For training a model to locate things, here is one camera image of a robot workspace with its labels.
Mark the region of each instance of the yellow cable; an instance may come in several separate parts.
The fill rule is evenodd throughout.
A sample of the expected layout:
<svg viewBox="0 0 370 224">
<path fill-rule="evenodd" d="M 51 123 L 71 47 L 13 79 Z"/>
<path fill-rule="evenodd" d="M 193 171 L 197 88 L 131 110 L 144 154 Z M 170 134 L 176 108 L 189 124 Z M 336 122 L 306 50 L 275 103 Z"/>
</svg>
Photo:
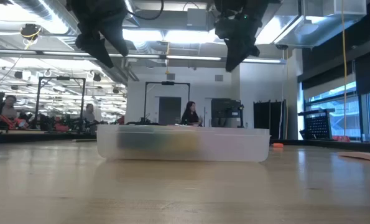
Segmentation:
<svg viewBox="0 0 370 224">
<path fill-rule="evenodd" d="M 347 84 L 347 79 L 348 79 L 348 68 L 346 66 L 344 0 L 342 0 L 341 18 L 342 18 L 342 48 L 343 48 L 343 55 L 344 55 L 344 71 L 345 71 L 345 92 L 344 92 L 344 137 L 345 137 L 346 136 L 346 84 Z"/>
<path fill-rule="evenodd" d="M 286 56 L 286 63 L 285 63 L 285 68 L 287 70 L 287 86 L 289 84 L 289 49 L 287 49 L 287 56 Z M 288 96 L 289 96 L 289 90 L 287 89 L 287 100 L 285 102 L 286 106 L 286 112 L 285 112 L 285 140 L 287 140 L 287 133 L 289 132 L 289 101 L 288 101 Z"/>
</svg>

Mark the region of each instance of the desk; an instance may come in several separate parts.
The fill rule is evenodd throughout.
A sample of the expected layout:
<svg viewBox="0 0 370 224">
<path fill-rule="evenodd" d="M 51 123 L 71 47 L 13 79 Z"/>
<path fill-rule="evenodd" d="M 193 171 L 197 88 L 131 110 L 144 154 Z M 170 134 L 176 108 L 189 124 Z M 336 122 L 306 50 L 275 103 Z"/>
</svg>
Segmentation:
<svg viewBox="0 0 370 224">
<path fill-rule="evenodd" d="M 106 161 L 95 142 L 0 145 L 0 224 L 370 224 L 370 162 L 285 146 L 266 161 Z"/>
</svg>

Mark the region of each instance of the plastic container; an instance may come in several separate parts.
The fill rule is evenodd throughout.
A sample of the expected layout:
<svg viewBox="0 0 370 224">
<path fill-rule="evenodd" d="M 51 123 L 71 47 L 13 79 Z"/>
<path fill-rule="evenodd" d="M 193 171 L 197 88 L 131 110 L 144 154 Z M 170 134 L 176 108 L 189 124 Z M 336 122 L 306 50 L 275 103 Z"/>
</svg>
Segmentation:
<svg viewBox="0 0 370 224">
<path fill-rule="evenodd" d="M 268 129 L 98 125 L 107 159 L 254 161 L 267 159 Z"/>
</svg>

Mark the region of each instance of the orange object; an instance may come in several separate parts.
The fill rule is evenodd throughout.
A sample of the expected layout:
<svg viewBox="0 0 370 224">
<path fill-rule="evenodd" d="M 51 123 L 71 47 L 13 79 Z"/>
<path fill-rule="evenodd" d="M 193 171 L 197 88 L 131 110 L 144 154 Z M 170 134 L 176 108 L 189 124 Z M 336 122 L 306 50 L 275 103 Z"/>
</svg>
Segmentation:
<svg viewBox="0 0 370 224">
<path fill-rule="evenodd" d="M 273 143 L 273 147 L 284 147 L 282 143 Z"/>
</svg>

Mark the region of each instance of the metal frame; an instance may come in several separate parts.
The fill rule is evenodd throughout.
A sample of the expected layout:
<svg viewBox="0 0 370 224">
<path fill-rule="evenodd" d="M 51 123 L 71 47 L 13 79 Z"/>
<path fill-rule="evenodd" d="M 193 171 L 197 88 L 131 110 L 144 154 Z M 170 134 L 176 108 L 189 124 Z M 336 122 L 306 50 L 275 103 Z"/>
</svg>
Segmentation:
<svg viewBox="0 0 370 224">
<path fill-rule="evenodd" d="M 81 96 L 81 110 L 80 110 L 80 119 L 82 120 L 83 119 L 83 110 L 84 110 L 84 95 L 85 95 L 85 82 L 86 82 L 86 79 L 85 78 L 72 78 L 72 77 L 39 77 L 39 81 L 38 81 L 38 90 L 37 90 L 37 101 L 35 102 L 35 116 L 34 116 L 34 120 L 37 121 L 38 119 L 38 110 L 39 110 L 39 104 L 40 104 L 40 94 L 41 94 L 41 88 L 44 87 L 46 84 L 42 84 L 42 80 L 52 80 L 52 79 L 56 79 L 56 80 L 65 80 L 65 81 L 69 81 L 69 80 L 83 80 L 83 92 L 82 92 L 82 96 Z M 82 132 L 82 125 L 79 125 L 79 133 Z"/>
<path fill-rule="evenodd" d="M 346 97 L 352 97 L 352 96 L 357 96 L 358 94 L 356 93 L 356 91 L 351 91 L 351 92 L 347 92 L 346 93 Z M 315 105 L 315 104 L 319 104 L 319 103 L 325 103 L 325 102 L 329 102 L 329 101 L 333 101 L 333 100 L 341 100 L 344 98 L 344 94 L 341 94 L 341 95 L 336 95 L 336 96 L 330 96 L 330 97 L 327 97 L 327 98 L 324 98 L 324 99 L 321 99 L 321 100 L 315 100 L 315 101 L 312 101 L 312 102 L 305 102 L 305 106 L 311 106 L 311 105 Z"/>
<path fill-rule="evenodd" d="M 144 103 L 144 110 L 143 110 L 143 117 L 146 117 L 146 102 L 147 102 L 147 86 L 148 84 L 161 84 L 164 85 L 165 82 L 146 82 L 145 83 L 145 103 Z M 170 82 L 173 83 L 173 85 L 187 85 L 188 86 L 188 101 L 190 101 L 190 83 L 176 83 L 176 82 Z"/>
</svg>

